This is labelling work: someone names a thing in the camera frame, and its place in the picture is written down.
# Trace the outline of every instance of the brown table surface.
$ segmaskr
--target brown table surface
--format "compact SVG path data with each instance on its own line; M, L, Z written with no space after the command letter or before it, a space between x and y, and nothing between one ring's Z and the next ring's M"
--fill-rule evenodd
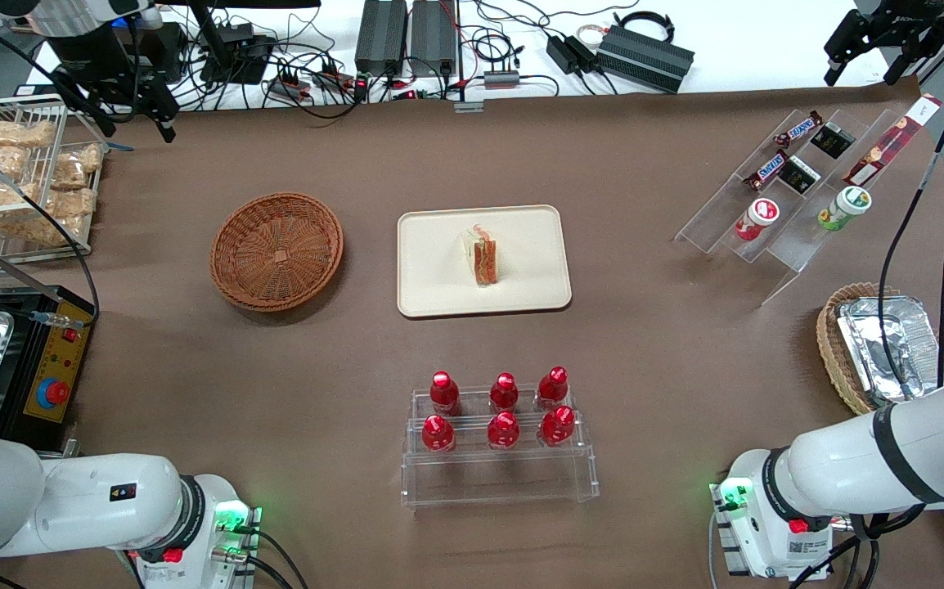
M704 588L707 483L741 452L851 416L817 353L817 310L839 287L879 279L933 141L917 137L873 211L762 308L781 272L708 260L672 237L791 109L872 120L917 96L902 85L547 98L492 101L482 115L410 101L320 129L297 110L186 114L172 145L146 122L123 126L114 141L138 149L113 153L101 184L90 265L103 314L76 399L83 450L226 477L265 507L265 529L314 589ZM251 316L218 295L207 253L229 213L273 191L326 202L345 260L307 309ZM398 313L398 217L530 204L562 215L569 308ZM891 275L933 317L943 224L941 167ZM39 276L86 292L75 261ZM595 441L598 499L416 516L401 506L412 388L438 369L482 384L557 364ZM722 587L783 586L728 578L721 556L717 569ZM0 571L30 589L135 586L101 549L0 560ZM944 514L883 540L874 586L944 588Z

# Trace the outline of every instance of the power supply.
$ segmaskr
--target power supply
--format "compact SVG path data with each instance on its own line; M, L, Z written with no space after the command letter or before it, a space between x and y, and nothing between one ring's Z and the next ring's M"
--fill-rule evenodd
M415 0L410 15L410 70L419 78L458 74L453 0Z
M372 75L403 74L406 0L366 0L356 41L356 68Z

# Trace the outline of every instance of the tray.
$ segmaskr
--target tray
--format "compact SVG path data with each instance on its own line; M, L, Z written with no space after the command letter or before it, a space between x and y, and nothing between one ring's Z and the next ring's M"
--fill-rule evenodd
M498 283L475 284L461 233L497 240ZM549 205L407 213L397 223L396 301L406 317L531 312L572 298L559 211Z

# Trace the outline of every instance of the sticker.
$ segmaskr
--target sticker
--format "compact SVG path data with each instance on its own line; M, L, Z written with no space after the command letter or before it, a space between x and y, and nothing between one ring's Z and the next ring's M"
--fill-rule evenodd
M127 501L138 496L138 483L117 484L109 489L109 503Z
M789 558L791 560L816 560L828 553L828 533L790 533Z

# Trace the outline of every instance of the red button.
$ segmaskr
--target red button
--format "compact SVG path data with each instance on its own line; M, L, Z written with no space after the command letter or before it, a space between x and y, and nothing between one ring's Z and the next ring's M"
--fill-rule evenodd
M61 405L69 398L69 385L58 380L47 387L47 400L51 405Z
M789 530L791 530L791 533L807 533L810 532L810 524L802 521L802 519L793 519L789 522Z

